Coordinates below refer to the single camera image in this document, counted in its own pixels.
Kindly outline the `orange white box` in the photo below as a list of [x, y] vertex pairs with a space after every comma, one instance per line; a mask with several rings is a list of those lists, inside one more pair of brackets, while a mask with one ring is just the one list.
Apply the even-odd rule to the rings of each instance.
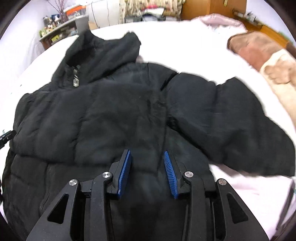
[[83, 16], [86, 13], [86, 6], [76, 5], [64, 10], [68, 19]]

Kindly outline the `cluttered wooden shelf desk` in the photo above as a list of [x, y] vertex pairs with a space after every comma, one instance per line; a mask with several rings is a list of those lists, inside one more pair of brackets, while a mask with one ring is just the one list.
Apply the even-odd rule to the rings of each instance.
[[89, 30], [88, 20], [88, 15], [76, 16], [48, 32], [40, 38], [39, 42], [44, 50], [47, 50], [60, 40], [74, 35], [81, 35], [86, 30]]

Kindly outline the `black puffer jacket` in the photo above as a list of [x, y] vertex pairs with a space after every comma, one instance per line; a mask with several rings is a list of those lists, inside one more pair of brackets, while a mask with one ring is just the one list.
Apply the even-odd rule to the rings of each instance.
[[[236, 78], [140, 63], [135, 33], [90, 31], [67, 50], [50, 83], [16, 106], [3, 173], [4, 214], [19, 240], [266, 240], [259, 222], [210, 163], [262, 176], [293, 176], [290, 137]], [[109, 169], [125, 149], [125, 192], [112, 200]], [[187, 171], [175, 199], [164, 152]]]

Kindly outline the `pink blossom branches vase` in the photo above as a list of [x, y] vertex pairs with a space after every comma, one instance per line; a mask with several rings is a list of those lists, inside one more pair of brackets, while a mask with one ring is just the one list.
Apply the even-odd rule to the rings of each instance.
[[66, 13], [64, 12], [64, 8], [66, 6], [67, 1], [66, 0], [46, 0], [46, 2], [51, 5], [60, 15], [61, 23], [64, 23], [67, 21]]

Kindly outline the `pile of clothes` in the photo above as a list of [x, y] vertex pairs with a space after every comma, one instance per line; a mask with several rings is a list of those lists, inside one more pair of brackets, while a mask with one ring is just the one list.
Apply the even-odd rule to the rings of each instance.
[[180, 21], [179, 16], [165, 16], [164, 8], [145, 9], [138, 15], [125, 16], [124, 23]]

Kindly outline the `wooden headboard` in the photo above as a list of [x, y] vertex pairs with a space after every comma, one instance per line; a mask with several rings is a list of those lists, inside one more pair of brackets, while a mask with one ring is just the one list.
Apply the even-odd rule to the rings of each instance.
[[285, 36], [283, 33], [277, 32], [271, 27], [265, 25], [257, 19], [256, 15], [252, 13], [244, 14], [236, 9], [233, 9], [232, 14], [235, 19], [243, 23], [248, 31], [257, 31], [266, 34], [282, 47], [284, 47], [293, 57], [295, 57], [295, 46], [293, 45], [291, 40], [288, 39], [288, 37]]

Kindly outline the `heart pattern curtain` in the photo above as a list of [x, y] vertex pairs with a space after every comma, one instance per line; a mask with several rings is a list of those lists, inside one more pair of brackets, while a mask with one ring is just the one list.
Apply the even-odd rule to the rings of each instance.
[[119, 23], [127, 16], [140, 16], [146, 9], [163, 9], [164, 16], [178, 17], [185, 0], [124, 0], [119, 1]]

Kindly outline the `brown bear plush blanket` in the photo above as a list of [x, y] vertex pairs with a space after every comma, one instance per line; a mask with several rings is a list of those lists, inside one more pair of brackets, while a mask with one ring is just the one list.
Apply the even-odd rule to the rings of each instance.
[[264, 77], [295, 123], [295, 57], [262, 32], [234, 35], [227, 48]]

